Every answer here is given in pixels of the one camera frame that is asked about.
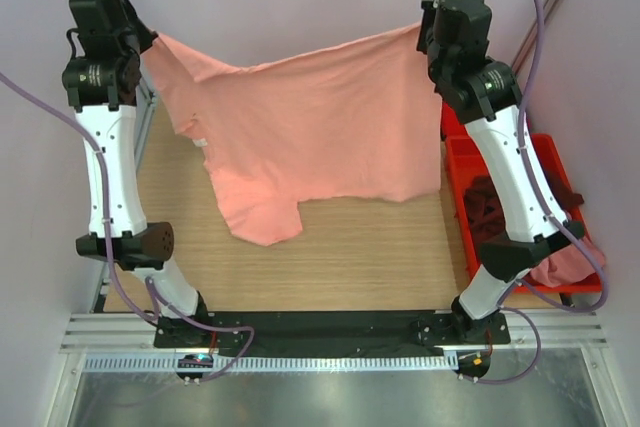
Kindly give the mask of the salmon pink t shirt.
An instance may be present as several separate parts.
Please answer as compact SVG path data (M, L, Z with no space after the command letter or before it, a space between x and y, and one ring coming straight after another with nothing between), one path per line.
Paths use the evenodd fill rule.
M441 103L418 25L251 67L160 35L143 60L174 131L199 144L230 233L269 246L298 206L403 202L441 186Z

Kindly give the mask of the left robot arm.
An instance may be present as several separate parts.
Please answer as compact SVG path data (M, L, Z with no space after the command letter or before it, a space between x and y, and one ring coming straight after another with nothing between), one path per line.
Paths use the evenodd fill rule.
M135 162L136 90L141 53L156 35L129 0L69 0L76 26L67 39L73 54L62 74L75 124L84 140L92 213L88 232L76 241L79 255L107 263L117 293L122 268L147 288L146 320L178 319L177 335L191 347L212 333L201 295L173 257L174 230L148 222L138 193Z

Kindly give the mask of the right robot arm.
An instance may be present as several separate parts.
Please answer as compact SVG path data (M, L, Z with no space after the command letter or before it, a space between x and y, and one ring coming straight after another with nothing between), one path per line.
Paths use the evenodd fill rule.
M482 337L508 291L551 254L582 238L583 225L556 201L526 128L512 68L488 56L491 9L484 0L423 0L417 49L427 74L465 127L498 195L505 230L481 244L481 265L452 304L450 329L461 342Z

